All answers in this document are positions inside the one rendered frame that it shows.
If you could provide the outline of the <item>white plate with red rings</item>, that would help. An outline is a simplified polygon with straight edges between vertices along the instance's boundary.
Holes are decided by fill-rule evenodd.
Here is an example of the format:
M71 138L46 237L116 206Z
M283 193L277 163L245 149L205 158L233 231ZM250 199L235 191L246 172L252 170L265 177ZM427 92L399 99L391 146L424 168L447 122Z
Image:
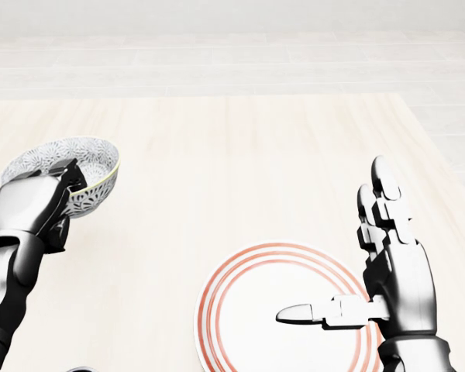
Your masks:
M296 243L263 243L225 259L204 283L194 334L204 372L383 372L383 338L361 329L277 322L283 309L366 292L342 261Z

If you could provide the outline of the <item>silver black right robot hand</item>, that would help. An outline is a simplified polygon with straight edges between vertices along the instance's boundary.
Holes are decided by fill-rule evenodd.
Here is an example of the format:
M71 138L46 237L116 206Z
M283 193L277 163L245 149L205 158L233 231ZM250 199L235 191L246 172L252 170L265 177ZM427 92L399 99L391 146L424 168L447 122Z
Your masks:
M429 260L413 236L407 199L384 157L373 160L371 180L357 192L357 236L368 253L363 272L368 298L344 294L292 305L277 313L277 322L320 324L326 330L359 329L376 322L386 339L436 334L436 290Z

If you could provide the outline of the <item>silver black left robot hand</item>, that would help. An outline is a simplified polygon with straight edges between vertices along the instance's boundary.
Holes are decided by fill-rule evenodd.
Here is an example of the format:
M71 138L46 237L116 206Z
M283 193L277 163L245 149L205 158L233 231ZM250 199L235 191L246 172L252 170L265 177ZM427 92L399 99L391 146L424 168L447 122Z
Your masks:
M43 241L45 253L65 251L70 226L66 213L71 192L87 187L78 166L69 158L56 162L44 174L25 172L0 187L0 235L29 233Z

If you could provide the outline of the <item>patterned grey white bowl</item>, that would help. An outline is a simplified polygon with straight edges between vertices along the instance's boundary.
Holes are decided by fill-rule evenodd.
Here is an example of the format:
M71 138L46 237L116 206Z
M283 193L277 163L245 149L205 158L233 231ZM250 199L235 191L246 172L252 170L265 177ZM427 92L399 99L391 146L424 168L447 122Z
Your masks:
M5 184L30 171L45 174L61 160L76 159L87 187L72 192L64 213L77 219L92 213L112 192L120 158L117 147L106 139L76 136L36 146L12 160L1 175Z

